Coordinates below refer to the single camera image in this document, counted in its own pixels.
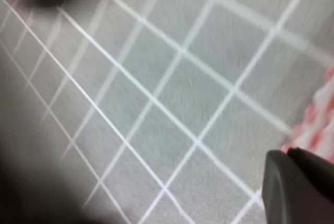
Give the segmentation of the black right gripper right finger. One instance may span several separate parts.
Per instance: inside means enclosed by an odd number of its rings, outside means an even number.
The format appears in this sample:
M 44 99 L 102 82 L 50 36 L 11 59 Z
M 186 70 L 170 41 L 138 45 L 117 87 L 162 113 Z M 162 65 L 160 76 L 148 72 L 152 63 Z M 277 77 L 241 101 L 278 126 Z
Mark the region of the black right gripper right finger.
M 287 154 L 313 187 L 333 203 L 333 164 L 301 148 L 290 148 Z

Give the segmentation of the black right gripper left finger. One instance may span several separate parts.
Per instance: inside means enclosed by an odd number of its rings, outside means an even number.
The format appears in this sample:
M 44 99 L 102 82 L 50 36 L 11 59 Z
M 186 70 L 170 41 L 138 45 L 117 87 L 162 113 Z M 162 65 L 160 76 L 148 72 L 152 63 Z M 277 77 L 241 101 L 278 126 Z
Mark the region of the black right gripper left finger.
M 333 203 L 278 150 L 267 152 L 262 186 L 267 223 L 333 223 Z

